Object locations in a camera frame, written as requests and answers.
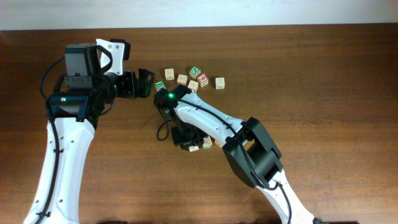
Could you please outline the green-sided wooden block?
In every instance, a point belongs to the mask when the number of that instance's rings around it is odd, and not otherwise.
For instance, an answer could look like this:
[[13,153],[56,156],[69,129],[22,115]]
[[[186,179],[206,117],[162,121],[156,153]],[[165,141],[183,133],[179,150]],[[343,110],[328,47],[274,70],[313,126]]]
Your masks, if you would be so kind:
[[203,145],[202,148],[203,149],[209,149],[213,146],[212,140],[210,136],[207,136],[205,138],[203,138]]

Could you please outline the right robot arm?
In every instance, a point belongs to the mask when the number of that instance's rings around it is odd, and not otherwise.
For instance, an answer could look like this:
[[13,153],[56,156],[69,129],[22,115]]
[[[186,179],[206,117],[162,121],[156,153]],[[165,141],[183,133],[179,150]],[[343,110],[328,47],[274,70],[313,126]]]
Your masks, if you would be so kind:
[[214,139],[235,175],[264,194],[282,223],[320,222],[291,188],[280,161],[282,154],[259,120],[224,114],[183,85],[172,91],[160,89],[154,105],[175,146],[192,151],[203,147],[206,137]]

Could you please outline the blue D wooden block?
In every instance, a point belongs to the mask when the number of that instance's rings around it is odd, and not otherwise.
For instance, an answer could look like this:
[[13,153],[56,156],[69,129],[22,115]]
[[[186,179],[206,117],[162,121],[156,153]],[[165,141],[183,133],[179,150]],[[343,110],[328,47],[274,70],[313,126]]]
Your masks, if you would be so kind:
[[188,150],[189,152],[194,152],[194,151],[198,151],[200,148],[198,146],[189,146]]

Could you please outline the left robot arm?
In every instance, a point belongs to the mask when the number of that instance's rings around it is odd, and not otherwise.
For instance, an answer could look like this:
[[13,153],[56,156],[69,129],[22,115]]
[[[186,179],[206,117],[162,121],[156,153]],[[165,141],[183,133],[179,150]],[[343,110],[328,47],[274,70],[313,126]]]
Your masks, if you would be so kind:
[[97,39],[66,46],[58,63],[66,73],[45,95],[47,147],[34,202],[25,223],[78,223],[83,169],[98,120],[116,98],[147,98],[155,74],[123,69],[131,45],[124,39]]

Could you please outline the red Q wooden block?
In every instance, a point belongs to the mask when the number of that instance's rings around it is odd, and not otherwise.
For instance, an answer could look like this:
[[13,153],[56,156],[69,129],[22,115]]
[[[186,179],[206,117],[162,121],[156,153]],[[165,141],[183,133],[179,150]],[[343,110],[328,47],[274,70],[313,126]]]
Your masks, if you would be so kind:
[[221,147],[221,148],[223,147],[222,144],[221,144],[219,141],[217,141],[216,139],[214,140],[214,143],[215,143],[217,146]]

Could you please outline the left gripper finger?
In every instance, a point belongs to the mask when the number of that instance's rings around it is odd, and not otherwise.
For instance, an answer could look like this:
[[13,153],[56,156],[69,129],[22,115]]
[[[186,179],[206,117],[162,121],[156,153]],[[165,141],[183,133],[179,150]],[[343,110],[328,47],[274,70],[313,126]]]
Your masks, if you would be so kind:
[[155,73],[144,69],[144,68],[140,68],[138,70],[139,72],[139,83],[153,83],[155,80]]
[[145,81],[139,82],[138,97],[147,98],[150,95],[152,83],[146,83]]

